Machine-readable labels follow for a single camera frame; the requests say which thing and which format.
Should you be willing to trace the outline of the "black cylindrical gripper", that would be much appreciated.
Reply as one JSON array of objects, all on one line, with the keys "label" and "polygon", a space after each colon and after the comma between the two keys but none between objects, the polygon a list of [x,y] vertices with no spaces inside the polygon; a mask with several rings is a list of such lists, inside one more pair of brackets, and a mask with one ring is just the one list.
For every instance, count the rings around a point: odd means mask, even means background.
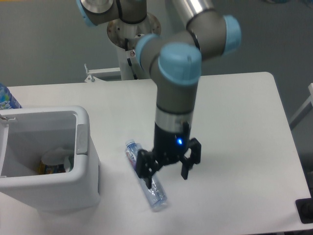
[{"label": "black cylindrical gripper", "polygon": [[[152,187],[152,177],[164,165],[175,164],[180,160],[182,162],[181,176],[187,180],[193,165],[201,162],[201,143],[196,138],[189,141],[188,122],[183,122],[181,127],[181,132],[169,132],[155,124],[153,150],[140,149],[138,151],[136,173],[144,180],[147,188]],[[184,156],[187,149],[191,150],[189,158]]]}]

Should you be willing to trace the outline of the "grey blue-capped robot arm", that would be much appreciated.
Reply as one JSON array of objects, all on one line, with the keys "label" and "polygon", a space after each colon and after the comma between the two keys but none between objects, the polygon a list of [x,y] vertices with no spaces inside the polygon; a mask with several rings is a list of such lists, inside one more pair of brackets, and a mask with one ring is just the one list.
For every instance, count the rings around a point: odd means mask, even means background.
[{"label": "grey blue-capped robot arm", "polygon": [[139,32],[135,57],[142,71],[157,86],[154,147],[140,150],[135,171],[148,188],[153,175],[163,166],[182,163],[181,176],[201,161],[201,144],[190,138],[193,111],[202,62],[236,50],[241,43],[239,22],[220,15],[209,0],[175,0],[185,30],[168,39],[150,31],[144,0],[79,0],[78,9],[87,25],[121,21],[120,39],[129,48]]}]

